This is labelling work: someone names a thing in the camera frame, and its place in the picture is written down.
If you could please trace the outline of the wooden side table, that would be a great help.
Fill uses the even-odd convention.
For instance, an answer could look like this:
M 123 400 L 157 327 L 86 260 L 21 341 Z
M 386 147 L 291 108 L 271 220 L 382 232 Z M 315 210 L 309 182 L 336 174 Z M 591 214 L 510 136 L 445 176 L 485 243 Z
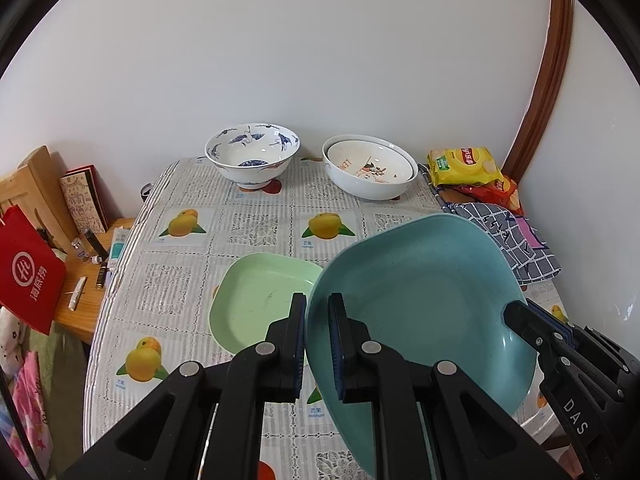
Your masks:
M 58 298 L 53 321 L 80 341 L 91 344 L 106 287 L 96 288 L 99 266 L 90 261 L 82 261 L 76 252 L 72 252 L 66 258 L 65 265 L 65 283 Z M 83 276 L 86 281 L 76 302 L 76 308 L 70 310 L 70 297 Z

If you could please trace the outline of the wooden board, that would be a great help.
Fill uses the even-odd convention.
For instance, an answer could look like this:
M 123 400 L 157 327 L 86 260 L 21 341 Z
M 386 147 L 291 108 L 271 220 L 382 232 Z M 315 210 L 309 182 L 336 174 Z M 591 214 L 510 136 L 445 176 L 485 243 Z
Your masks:
M 48 234 L 54 247 L 70 254 L 78 229 L 67 209 L 60 177 L 48 148 L 36 148 L 14 171 L 1 177 L 1 211 L 19 206 L 36 230 Z

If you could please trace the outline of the white ceramic bowl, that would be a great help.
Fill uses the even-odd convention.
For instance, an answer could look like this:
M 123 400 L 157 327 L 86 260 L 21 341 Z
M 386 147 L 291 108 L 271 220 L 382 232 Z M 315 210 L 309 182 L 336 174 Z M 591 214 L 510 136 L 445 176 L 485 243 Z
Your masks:
M 536 396 L 525 399 L 513 417 L 538 444 L 543 444 L 560 426 L 550 406 Z

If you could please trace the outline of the yellow chips bag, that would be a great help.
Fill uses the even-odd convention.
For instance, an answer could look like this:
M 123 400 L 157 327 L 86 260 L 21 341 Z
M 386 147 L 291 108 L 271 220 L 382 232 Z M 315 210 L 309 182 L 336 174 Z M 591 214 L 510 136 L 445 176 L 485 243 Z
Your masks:
M 487 148 L 446 148 L 427 156 L 428 173 L 436 186 L 484 185 L 502 179 Z

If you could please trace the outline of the brown wooden door frame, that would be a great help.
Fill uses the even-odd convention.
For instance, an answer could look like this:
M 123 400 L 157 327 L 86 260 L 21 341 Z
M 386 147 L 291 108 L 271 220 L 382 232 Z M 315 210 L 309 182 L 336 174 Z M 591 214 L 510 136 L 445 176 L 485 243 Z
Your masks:
M 574 24 L 573 0 L 550 0 L 546 43 L 527 110 L 502 171 L 520 182 L 547 130 L 566 70 Z

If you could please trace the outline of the large white bowl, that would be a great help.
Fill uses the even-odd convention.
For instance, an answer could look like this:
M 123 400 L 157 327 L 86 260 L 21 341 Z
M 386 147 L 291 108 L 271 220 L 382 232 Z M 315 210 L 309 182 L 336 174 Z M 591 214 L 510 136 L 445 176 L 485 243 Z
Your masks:
M 416 180 L 416 161 L 398 145 L 361 134 L 329 138 L 322 145 L 324 169 L 342 191 L 363 200 L 392 200 Z

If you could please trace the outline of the blue square plate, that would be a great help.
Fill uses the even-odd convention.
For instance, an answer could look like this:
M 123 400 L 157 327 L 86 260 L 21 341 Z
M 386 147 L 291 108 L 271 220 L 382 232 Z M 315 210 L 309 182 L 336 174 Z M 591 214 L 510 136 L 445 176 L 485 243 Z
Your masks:
M 462 367 L 508 414 L 532 383 L 536 353 L 503 322 L 523 297 L 497 244 L 454 214 L 430 214 L 340 252 L 308 300 L 306 352 L 324 404 L 352 456 L 374 471 L 370 404 L 344 404 L 334 386 L 328 298 L 338 292 L 350 318 L 406 360 Z

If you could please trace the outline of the red chips bag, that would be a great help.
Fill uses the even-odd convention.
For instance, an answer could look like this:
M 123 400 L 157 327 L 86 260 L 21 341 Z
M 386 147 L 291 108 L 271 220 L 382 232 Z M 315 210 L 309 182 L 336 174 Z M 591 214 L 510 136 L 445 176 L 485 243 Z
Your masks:
M 506 208 L 512 214 L 524 214 L 518 184 L 508 176 L 482 185 L 455 185 L 454 190 L 478 202 Z

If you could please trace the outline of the green square plate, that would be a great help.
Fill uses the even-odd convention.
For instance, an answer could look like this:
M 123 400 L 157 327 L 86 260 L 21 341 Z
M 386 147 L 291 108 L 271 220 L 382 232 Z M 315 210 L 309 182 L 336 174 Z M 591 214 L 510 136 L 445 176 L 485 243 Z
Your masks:
M 265 339 L 269 325 L 288 316 L 296 292 L 307 296 L 318 264 L 275 254 L 250 254 L 232 263 L 209 310 L 216 343 L 231 354 Z

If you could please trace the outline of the grey checkered cloth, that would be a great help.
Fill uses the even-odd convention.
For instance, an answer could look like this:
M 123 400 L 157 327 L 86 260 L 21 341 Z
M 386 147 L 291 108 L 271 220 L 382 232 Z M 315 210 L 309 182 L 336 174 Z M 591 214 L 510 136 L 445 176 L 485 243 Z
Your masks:
M 435 186 L 427 166 L 418 168 L 436 202 L 447 214 L 455 214 L 484 230 L 498 246 L 518 284 L 549 281 L 561 272 L 554 252 L 528 222 L 528 219 L 494 204 L 482 202 L 448 202 L 445 189 Z

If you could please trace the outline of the blue crane pattern bowl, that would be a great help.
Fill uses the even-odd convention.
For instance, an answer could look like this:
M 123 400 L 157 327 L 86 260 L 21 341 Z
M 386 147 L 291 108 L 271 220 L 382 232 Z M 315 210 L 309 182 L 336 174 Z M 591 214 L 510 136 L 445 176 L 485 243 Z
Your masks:
M 244 190 L 259 190 L 285 172 L 299 149 L 299 136 L 292 130 L 258 122 L 215 133 L 204 152 L 221 177 Z

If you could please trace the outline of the red paper bag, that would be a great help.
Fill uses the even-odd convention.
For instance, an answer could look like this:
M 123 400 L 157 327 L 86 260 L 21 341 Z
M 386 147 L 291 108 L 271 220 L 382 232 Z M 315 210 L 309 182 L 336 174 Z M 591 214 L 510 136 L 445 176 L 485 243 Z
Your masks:
M 1 216 L 0 301 L 20 321 L 50 333 L 66 278 L 65 263 L 41 238 L 19 206 Z

